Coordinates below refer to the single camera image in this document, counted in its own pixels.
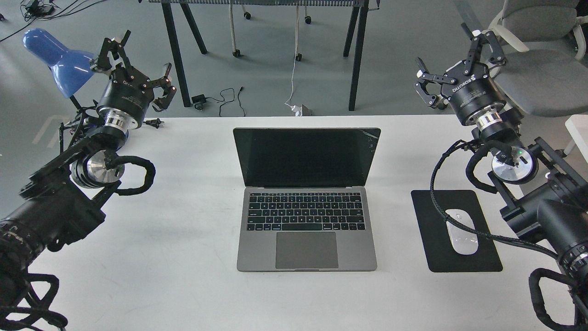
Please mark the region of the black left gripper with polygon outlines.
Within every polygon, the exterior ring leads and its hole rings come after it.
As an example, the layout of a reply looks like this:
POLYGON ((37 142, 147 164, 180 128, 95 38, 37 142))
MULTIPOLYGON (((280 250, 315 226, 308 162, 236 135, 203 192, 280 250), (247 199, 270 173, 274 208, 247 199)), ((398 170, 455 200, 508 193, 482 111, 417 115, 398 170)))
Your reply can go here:
POLYGON ((110 81, 97 106, 97 112, 104 118, 104 125, 118 130, 133 130, 141 127, 145 113, 151 101, 153 110, 162 112, 170 106, 177 88, 170 80, 171 63, 165 63, 162 77, 157 80, 149 78, 135 68, 130 68, 124 46, 130 37, 127 30, 121 40, 105 38, 97 57, 90 60, 90 69, 94 73, 110 74, 110 81), (112 71, 109 58, 114 61, 122 59, 122 67, 112 71), (161 88, 163 94, 154 99, 155 88, 161 88))

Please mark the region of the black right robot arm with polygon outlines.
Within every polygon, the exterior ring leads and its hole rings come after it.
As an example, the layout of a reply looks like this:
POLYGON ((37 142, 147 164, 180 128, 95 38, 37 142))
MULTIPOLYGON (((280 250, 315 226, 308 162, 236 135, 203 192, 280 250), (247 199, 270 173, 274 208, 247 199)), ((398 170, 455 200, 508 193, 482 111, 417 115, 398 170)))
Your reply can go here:
POLYGON ((508 108, 506 96, 491 77, 504 66, 506 56, 494 31, 472 31, 462 23, 471 44, 466 58, 443 74, 431 74, 417 58, 414 88, 431 108, 450 106, 463 126, 474 126, 473 140, 458 140, 443 153, 433 169, 429 193, 441 218, 456 228, 493 241, 535 250, 554 258, 560 270, 538 268, 528 278, 535 314, 554 331, 587 329, 588 221, 587 182, 564 155, 542 138, 531 145, 520 140, 523 115, 508 108), (472 151, 465 169, 468 181, 479 190, 499 194, 506 205, 500 213, 516 237, 504 237, 470 228, 443 211, 434 184, 443 162, 458 149, 472 151), (575 322, 555 322, 545 308, 540 281, 567 285, 575 305, 575 322))

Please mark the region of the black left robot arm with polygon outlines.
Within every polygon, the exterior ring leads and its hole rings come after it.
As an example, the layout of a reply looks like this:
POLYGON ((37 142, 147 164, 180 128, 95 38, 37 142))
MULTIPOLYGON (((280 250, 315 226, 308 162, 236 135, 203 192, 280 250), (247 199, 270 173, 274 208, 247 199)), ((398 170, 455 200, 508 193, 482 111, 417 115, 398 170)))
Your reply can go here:
POLYGON ((105 220, 102 207, 113 195, 142 194, 153 185, 156 169, 149 160, 120 156, 128 132, 141 127, 149 106, 167 109, 177 89, 171 84, 171 64, 163 76, 151 80, 130 64, 120 39, 105 38, 97 55, 71 50, 48 31, 29 30, 25 48, 43 61, 64 97, 74 94, 92 77, 109 77, 105 92, 87 115, 78 106, 75 119, 60 131, 72 129, 67 149, 30 176, 21 189, 24 203, 1 220, 1 329, 35 329, 44 319, 60 331, 67 319, 50 310, 59 280, 50 274, 30 273, 31 263, 44 251, 58 251, 94 231, 105 220))

